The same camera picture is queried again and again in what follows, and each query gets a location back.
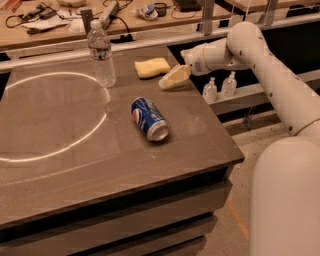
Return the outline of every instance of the sponge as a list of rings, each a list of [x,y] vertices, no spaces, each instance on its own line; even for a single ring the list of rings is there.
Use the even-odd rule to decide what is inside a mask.
[[[170,71],[170,66],[165,58],[154,58],[143,62],[135,62],[134,67],[139,78],[151,78]]]

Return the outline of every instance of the bottle cap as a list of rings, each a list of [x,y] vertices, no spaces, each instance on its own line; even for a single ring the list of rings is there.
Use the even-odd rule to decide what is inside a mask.
[[[101,22],[99,20],[93,20],[90,22],[90,26],[93,29],[99,29],[102,28]]]

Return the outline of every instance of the can lid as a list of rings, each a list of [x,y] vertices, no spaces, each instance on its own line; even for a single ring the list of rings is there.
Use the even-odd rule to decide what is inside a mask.
[[[102,28],[102,24],[101,24],[101,22],[100,22],[99,20],[92,20],[92,21],[90,22],[90,26],[91,26],[91,28],[93,28],[93,29]]]
[[[169,134],[169,125],[166,121],[156,123],[148,132],[147,139],[149,141],[160,141]]]

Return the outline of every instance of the blue soda can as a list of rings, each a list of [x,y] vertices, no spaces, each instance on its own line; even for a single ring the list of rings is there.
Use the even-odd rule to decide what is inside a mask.
[[[151,100],[142,97],[135,99],[131,114],[149,141],[163,140],[169,134],[169,123]]]

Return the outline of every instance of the plastic water bottle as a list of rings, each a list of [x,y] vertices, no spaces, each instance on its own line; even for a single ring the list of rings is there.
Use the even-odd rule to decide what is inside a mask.
[[[90,23],[91,30],[88,33],[88,46],[93,59],[93,68],[98,84],[109,88],[116,83],[111,45],[107,32],[102,29],[99,20]]]

